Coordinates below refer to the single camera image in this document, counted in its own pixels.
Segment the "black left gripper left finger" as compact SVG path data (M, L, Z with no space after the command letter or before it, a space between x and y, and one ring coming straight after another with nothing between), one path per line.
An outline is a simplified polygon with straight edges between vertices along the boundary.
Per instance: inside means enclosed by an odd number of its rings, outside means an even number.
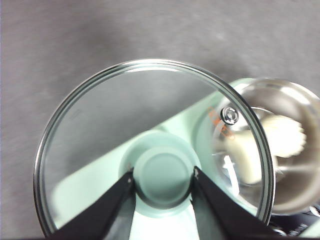
M56 230L51 238L129 238L136 208L133 170L97 201Z

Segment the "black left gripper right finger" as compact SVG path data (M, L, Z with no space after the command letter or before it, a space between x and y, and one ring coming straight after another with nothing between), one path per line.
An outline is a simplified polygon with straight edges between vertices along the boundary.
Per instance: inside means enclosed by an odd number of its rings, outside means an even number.
M190 190L200 237L279 236L235 203L198 167L194 167Z

